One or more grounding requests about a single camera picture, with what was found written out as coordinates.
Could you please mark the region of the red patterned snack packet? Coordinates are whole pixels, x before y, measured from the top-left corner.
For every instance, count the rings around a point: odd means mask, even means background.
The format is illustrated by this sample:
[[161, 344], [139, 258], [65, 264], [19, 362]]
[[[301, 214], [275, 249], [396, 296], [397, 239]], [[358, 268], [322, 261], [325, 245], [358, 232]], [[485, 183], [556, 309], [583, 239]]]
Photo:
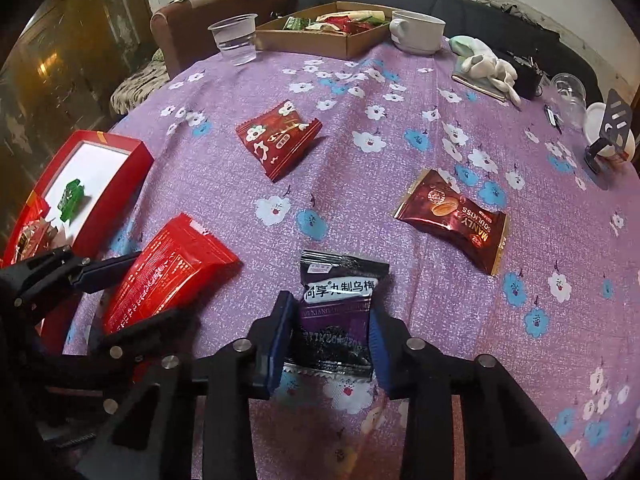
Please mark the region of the red patterned snack packet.
[[18, 236], [11, 263], [18, 263], [47, 252], [57, 235], [58, 229], [46, 219], [40, 218], [27, 223]]

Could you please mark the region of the green snack packet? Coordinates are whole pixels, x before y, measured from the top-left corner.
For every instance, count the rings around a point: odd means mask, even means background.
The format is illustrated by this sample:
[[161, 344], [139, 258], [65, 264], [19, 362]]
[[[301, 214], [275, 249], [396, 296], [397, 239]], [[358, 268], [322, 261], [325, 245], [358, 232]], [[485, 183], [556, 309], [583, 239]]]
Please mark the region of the green snack packet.
[[71, 180], [66, 184], [63, 195], [58, 202], [58, 211], [62, 222], [70, 221], [74, 218], [77, 209], [85, 198], [85, 187], [79, 179]]

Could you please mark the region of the black purple plum packet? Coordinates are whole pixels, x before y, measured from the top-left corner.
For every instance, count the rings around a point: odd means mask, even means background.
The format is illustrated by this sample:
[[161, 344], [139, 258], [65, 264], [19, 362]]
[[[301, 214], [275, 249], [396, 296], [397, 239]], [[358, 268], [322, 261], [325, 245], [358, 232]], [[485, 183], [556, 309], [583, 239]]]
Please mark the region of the black purple plum packet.
[[309, 374], [369, 379], [370, 309], [390, 265], [306, 249], [299, 269], [304, 291], [286, 362]]

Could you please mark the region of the dark red cookie packet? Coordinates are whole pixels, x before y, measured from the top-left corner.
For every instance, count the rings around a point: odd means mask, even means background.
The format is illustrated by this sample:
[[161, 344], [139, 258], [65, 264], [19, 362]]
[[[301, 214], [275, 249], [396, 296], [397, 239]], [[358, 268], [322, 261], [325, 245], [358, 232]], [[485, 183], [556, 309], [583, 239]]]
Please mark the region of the dark red cookie packet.
[[456, 192], [433, 169], [420, 174], [408, 189], [394, 218], [461, 250], [478, 270], [496, 275], [508, 232], [502, 211], [486, 210]]

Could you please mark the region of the red flower snack packet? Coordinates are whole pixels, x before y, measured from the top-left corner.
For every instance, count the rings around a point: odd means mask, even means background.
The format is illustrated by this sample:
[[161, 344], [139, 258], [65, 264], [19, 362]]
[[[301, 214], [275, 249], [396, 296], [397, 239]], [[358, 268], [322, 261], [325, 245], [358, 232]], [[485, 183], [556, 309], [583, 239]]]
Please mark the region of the red flower snack packet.
[[321, 129], [318, 118], [305, 122], [294, 103], [286, 100], [242, 122], [235, 133], [262, 165], [267, 178], [277, 182], [306, 155]]

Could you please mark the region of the red gift box tray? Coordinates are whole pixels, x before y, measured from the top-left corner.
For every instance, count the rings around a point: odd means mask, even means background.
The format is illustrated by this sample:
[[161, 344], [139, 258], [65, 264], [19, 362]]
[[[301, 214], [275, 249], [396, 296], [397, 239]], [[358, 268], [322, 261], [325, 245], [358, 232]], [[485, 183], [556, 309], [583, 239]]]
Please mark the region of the red gift box tray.
[[[96, 258], [113, 234], [153, 156], [140, 140], [102, 131], [77, 130], [53, 156], [35, 184], [6, 245], [2, 266], [68, 248], [78, 258]], [[62, 285], [27, 299], [1, 287], [1, 348], [35, 339], [53, 353], [63, 350], [81, 293]]]

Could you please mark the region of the purple floral tablecloth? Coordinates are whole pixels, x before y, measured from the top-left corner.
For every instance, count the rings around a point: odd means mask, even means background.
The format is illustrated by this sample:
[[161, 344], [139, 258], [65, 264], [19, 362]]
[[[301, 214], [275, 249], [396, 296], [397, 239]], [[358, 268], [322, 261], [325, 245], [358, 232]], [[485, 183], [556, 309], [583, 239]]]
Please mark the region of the purple floral tablecloth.
[[[197, 62], [114, 125], [154, 162], [111, 252], [142, 248], [188, 214], [242, 263], [200, 310], [191, 347], [209, 356], [303, 290], [305, 249], [390, 265], [387, 309], [447, 354], [495, 356], [579, 466], [603, 479], [639, 431], [639, 179], [601, 190], [539, 102], [499, 103], [452, 81], [448, 51], [381, 44], [360, 61], [267, 52], [242, 67]], [[290, 100], [322, 129], [271, 182], [235, 128]], [[433, 168], [508, 217], [488, 276], [444, 240], [394, 218]]]

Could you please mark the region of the wooden glass cabinet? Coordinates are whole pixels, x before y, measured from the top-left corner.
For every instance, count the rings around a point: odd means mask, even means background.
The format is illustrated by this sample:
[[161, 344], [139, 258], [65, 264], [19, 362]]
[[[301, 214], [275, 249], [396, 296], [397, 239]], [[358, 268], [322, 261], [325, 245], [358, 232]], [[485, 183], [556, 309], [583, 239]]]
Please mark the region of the wooden glass cabinet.
[[44, 0], [1, 69], [1, 238], [76, 130], [106, 129], [111, 96], [152, 56], [148, 0]]

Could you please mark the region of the patterned blanket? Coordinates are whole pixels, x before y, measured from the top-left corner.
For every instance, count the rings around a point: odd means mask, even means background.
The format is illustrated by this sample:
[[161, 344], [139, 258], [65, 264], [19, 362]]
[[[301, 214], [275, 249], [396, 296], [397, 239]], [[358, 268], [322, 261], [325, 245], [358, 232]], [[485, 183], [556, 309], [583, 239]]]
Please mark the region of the patterned blanket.
[[167, 84], [169, 79], [163, 52], [157, 49], [145, 66], [123, 80], [114, 90], [110, 97], [111, 111], [116, 116], [128, 115], [151, 93]]

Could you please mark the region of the black pen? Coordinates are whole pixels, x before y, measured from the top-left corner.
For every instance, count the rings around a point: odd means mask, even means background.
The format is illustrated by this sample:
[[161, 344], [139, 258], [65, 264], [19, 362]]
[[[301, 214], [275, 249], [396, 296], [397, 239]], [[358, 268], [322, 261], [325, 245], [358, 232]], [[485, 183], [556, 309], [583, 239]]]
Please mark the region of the black pen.
[[555, 128], [559, 134], [562, 134], [562, 119], [560, 118], [560, 116], [556, 114], [549, 105], [544, 106], [544, 114], [546, 114], [549, 124], [552, 125], [552, 127]]

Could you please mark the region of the white plush toy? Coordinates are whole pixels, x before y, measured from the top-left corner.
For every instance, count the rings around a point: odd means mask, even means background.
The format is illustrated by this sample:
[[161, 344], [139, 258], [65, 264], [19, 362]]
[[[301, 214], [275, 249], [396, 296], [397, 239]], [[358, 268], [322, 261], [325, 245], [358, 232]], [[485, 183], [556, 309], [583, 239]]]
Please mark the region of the white plush toy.
[[477, 38], [458, 35], [448, 39], [448, 46], [457, 55], [452, 78], [471, 87], [483, 88], [497, 99], [521, 105], [521, 97], [515, 90], [518, 73], [487, 44]]

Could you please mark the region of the black phone stand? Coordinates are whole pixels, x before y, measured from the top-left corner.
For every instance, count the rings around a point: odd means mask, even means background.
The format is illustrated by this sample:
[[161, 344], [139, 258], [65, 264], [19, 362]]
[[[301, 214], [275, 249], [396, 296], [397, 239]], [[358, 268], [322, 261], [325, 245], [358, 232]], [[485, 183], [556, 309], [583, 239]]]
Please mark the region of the black phone stand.
[[629, 162], [636, 141], [631, 131], [632, 110], [620, 94], [611, 89], [605, 102], [594, 102], [586, 109], [582, 132], [587, 146], [582, 160], [598, 176], [604, 171], [598, 158], [617, 157]]

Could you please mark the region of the clear glass jar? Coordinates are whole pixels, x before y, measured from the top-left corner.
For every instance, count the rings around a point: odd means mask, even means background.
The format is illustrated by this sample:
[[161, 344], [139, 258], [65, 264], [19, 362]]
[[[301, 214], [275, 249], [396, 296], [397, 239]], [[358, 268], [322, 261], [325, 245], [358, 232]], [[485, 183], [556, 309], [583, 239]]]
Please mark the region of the clear glass jar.
[[579, 78], [569, 73], [551, 79], [552, 101], [565, 125], [581, 129], [586, 114], [586, 89]]

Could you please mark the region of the white ceramic mug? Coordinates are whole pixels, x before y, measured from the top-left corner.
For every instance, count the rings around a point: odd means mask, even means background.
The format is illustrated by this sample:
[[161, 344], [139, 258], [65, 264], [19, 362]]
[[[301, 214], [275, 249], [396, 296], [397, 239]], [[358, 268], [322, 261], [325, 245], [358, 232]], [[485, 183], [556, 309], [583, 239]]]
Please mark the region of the white ceramic mug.
[[398, 49], [415, 55], [431, 55], [442, 46], [446, 22], [434, 16], [393, 10], [390, 38]]

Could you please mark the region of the black leather sofa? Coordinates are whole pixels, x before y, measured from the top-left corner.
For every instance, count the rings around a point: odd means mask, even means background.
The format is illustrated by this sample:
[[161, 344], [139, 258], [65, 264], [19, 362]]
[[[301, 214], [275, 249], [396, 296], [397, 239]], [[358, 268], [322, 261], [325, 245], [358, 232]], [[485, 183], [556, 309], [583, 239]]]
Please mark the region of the black leather sofa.
[[602, 99], [593, 68], [578, 53], [562, 44], [557, 32], [511, 14], [508, 10], [472, 0], [297, 0], [296, 8], [304, 10], [334, 1], [373, 3], [440, 18], [446, 23], [447, 37], [476, 37], [497, 53], [533, 58], [549, 76], [558, 73], [576, 76], [586, 89], [586, 101], [589, 104]]

